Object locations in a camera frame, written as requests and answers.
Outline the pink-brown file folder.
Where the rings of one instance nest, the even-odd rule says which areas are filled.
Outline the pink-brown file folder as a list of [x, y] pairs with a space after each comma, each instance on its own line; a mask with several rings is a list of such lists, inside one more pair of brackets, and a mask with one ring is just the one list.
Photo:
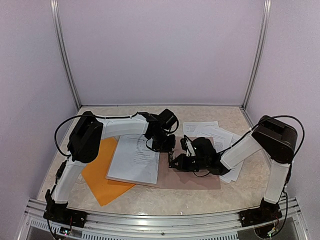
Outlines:
[[203, 176], [206, 174], [204, 170], [200, 171], [198, 176], [195, 176], [192, 172], [182, 172], [174, 168], [169, 168], [168, 158], [168, 153], [159, 153], [156, 184], [128, 183], [169, 190], [219, 190], [221, 188], [220, 178], [218, 176], [212, 174]]

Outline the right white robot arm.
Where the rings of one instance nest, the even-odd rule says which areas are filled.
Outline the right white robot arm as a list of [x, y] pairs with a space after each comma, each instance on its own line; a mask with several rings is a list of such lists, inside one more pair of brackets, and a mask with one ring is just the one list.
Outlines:
[[224, 176], [246, 159], [261, 153], [269, 175], [255, 216], [260, 222], [266, 222], [280, 210], [279, 200], [300, 149], [297, 130], [281, 121], [282, 118], [288, 119], [290, 116], [262, 116], [239, 140], [220, 152], [205, 137], [190, 140], [184, 136], [180, 142], [185, 152], [170, 159], [168, 166], [180, 172], [196, 174], [205, 170], [209, 175]]

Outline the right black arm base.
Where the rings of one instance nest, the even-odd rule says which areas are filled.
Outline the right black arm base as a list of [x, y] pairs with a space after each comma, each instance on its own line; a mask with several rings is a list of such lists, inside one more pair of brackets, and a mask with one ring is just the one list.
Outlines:
[[270, 203], [263, 197], [259, 207], [249, 208], [239, 212], [242, 227], [259, 225], [275, 221], [283, 217], [279, 203]]

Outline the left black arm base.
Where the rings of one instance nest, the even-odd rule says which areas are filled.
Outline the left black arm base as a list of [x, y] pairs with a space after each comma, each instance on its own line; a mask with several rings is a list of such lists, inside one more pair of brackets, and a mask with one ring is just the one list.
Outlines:
[[44, 219], [71, 227], [84, 228], [88, 216], [87, 212], [67, 208], [68, 203], [56, 203], [49, 189], [46, 191], [45, 200]]

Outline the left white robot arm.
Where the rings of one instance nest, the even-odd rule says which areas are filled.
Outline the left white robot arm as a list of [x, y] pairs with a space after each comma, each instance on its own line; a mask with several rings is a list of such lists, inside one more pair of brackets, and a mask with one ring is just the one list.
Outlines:
[[169, 152], [175, 145], [174, 133], [179, 127], [178, 118], [167, 108], [160, 114], [136, 112], [128, 116], [100, 116], [86, 111], [71, 119], [78, 121], [69, 135], [65, 161], [56, 173], [53, 189], [45, 194], [45, 213], [61, 223], [70, 218], [67, 206], [71, 189], [87, 164], [97, 158], [101, 140], [143, 135], [146, 140], [152, 141], [149, 150]]

